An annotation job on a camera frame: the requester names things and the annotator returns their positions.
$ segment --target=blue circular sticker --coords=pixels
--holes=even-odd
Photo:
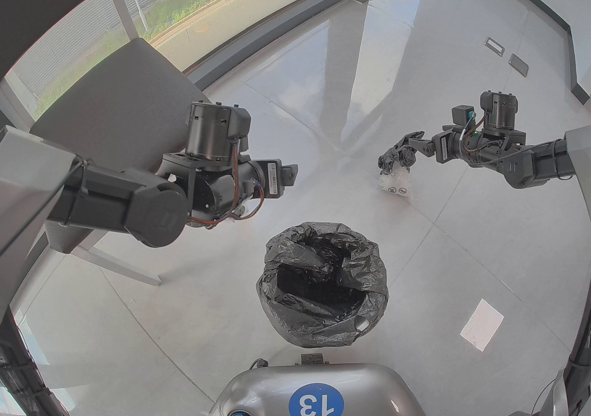
[[[290,398],[290,416],[342,416],[343,396],[332,386],[311,383]]]

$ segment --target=sidewalk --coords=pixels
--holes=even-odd
[[[221,0],[188,17],[152,44],[184,70],[221,43],[295,0]]]

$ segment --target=grass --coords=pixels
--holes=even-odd
[[[147,41],[161,34],[172,24],[179,22],[198,11],[213,0],[158,0],[149,9],[144,10],[144,16],[149,30],[145,31],[141,21],[136,21],[138,33]],[[60,73],[45,88],[37,103],[36,118],[38,119],[57,98],[66,92],[92,67],[101,62],[108,55],[122,47],[128,41],[122,28],[105,34],[97,48],[78,59],[69,70]]]

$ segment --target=trash can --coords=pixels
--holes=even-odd
[[[306,348],[351,345],[388,304],[378,245],[341,223],[304,222],[273,237],[256,289],[279,335]]]

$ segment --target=chair leg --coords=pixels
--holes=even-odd
[[[78,258],[82,258],[91,264],[98,265],[101,268],[111,270],[111,272],[118,273],[125,277],[136,279],[148,285],[157,287],[160,285],[160,278],[158,275],[153,275],[135,265],[131,265],[123,260],[113,257],[96,247],[89,247],[88,249],[82,245],[78,245],[74,250],[71,251],[72,255]]]

